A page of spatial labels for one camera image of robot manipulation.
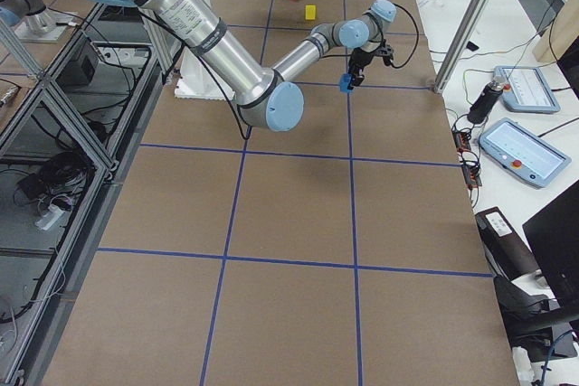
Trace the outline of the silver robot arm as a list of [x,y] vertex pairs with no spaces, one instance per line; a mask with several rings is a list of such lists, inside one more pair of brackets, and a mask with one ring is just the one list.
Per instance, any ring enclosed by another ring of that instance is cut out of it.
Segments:
[[68,26],[43,0],[1,0],[1,20],[23,42],[57,42]]
[[363,68],[384,42],[384,33],[394,21],[396,6],[376,0],[353,20],[320,24],[294,50],[272,67],[260,65],[225,21],[205,0],[91,0],[115,6],[139,7],[157,15],[190,52],[233,90],[234,103],[242,121],[251,127],[276,132],[293,129],[301,120],[304,96],[292,79],[336,47],[351,50],[354,70],[343,78],[348,88],[363,79]]

